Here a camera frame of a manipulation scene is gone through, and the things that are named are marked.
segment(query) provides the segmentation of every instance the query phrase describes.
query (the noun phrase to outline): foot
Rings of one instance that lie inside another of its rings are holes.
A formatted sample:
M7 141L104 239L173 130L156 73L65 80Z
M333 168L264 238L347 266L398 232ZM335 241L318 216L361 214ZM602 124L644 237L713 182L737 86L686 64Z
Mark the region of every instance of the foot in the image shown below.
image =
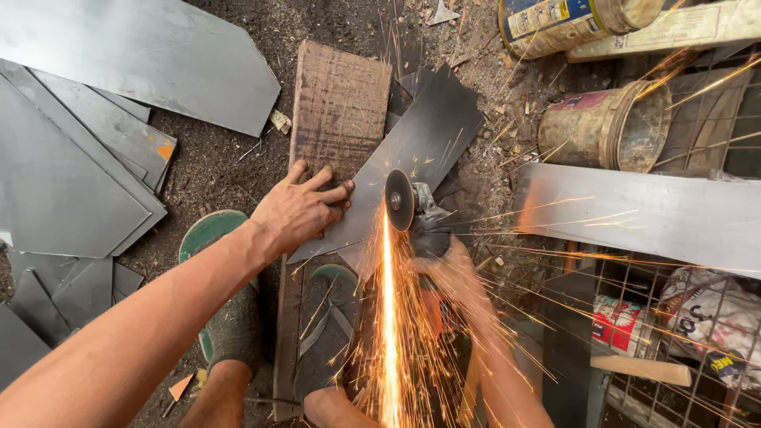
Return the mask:
M298 347L295 397L299 403L314 391L342 385L361 298L357 277L336 264L317 269L304 292L302 314L310 321Z
M230 209L213 212L191 226L180 245L180 263L195 256L221 237L242 225L248 217ZM199 342L209 370L226 360L245 363L255 375L261 361L261 326L257 297L259 282L254 278L206 323Z

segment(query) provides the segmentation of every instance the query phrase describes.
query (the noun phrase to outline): dirt floor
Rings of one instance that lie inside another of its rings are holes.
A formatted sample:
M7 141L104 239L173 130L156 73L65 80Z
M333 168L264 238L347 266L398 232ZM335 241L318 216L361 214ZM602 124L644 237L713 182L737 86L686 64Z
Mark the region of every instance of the dirt floor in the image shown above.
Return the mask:
M188 2L249 31L282 85L275 108L289 117L293 109L297 48L304 38L357 55L390 60L395 77L414 71L418 64L452 63L467 55L455 72L466 86L481 94L478 105L487 121L457 164L457 182L463 190L450 196L445 206L459 209L471 219L496 216L511 209L516 168L524 163L518 155L534 158L539 154L535 147L537 127L548 105L562 99L564 92L605 89L612 81L611 67L566 66L560 54L533 62L518 64L512 59L506 63L502 55L507 50L497 34L494 0L454 0L454 10L463 17L433 27L422 23L435 13L436 4L432 0L406 0L406 4L404 0L396 0L396 4L384 0L382 5L377 0ZM392 23L399 35L398 43L390 42ZM282 135L271 124L265 127L262 138L257 139L159 109L154 109L151 125L177 137L179 150L161 194L169 215L119 260L145 275L146 281L177 264L177 251L185 231L207 212L254 211L257 201L285 176L290 141L290 136ZM484 222L483 227L504 226L509 221L509 216L503 216ZM485 244L545 249L562 249L564 244L548 238L515 235L474 238L470 244L476 264L490 257L500 257L503 262L500 265L492 259L483 271L485 277L494 280L495 293L527 310L540 311L538 302L524 288L541 287L545 279L558 275L557 260ZM7 260L0 254L0 301L12 295L9 272ZM268 364L252 382L249 398L272 397L279 264L265 269L260 279L260 312ZM514 312L504 302L498 302L498 307ZM176 426L193 400L184 397L162 418L170 403L167 387L204 367L196 342L131 426ZM244 426L301 426L296 421L274 423L271 409L270 404L247 403Z

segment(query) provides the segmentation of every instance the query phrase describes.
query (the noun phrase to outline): dirty bucket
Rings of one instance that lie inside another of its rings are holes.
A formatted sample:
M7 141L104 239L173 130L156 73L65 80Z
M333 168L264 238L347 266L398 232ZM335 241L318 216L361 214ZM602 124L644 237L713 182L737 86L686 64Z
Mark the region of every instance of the dirty bucket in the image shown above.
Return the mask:
M498 23L511 53L535 59L650 25L664 0L499 0Z
M666 85L636 99L649 85L633 81L620 89L567 95L542 117L540 152L554 164L649 172L671 124Z

